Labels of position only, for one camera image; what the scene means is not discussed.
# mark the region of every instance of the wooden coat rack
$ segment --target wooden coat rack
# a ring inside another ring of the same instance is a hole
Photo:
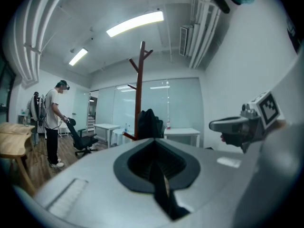
[[[136,87],[134,87],[133,85],[128,85],[130,88],[136,90],[134,136],[132,136],[126,132],[123,132],[123,135],[132,140],[138,140],[137,117],[138,117],[138,114],[141,112],[141,106],[142,106],[143,61],[153,52],[153,50],[146,51],[145,44],[146,43],[144,41],[142,41],[141,51],[140,51],[139,60],[138,60],[138,67],[134,63],[132,58],[129,59],[129,62],[132,64],[132,66],[134,67],[134,69],[137,72]]]

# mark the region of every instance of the wooden table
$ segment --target wooden table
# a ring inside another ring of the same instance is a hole
[[[110,148],[111,145],[111,131],[117,128],[120,128],[118,125],[113,125],[113,124],[94,124],[94,134],[96,133],[96,128],[102,128],[107,131],[107,140],[108,140],[108,149]]]
[[[165,129],[163,137],[167,139],[168,136],[196,136],[196,147],[200,146],[200,132],[194,128],[171,128]]]
[[[25,127],[21,124],[0,124],[0,158],[15,159],[19,166],[21,176],[24,178],[30,195],[34,195],[35,188],[24,168],[21,157],[25,155],[25,142],[30,138],[31,147],[38,160],[31,139],[31,130],[34,126]]]

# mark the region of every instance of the black pants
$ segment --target black pants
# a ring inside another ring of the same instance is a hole
[[[47,131],[47,157],[52,164],[58,163],[58,130],[46,128]]]

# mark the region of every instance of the black recessed opening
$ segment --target black recessed opening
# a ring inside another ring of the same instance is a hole
[[[120,155],[114,172],[128,189],[153,194],[160,207],[175,220],[189,211],[178,206],[173,191],[189,187],[200,172],[200,164],[192,155],[150,139]]]

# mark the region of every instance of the air conditioning unit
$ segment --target air conditioning unit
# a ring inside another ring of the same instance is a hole
[[[193,26],[184,25],[180,27],[180,55],[188,56],[193,35]]]

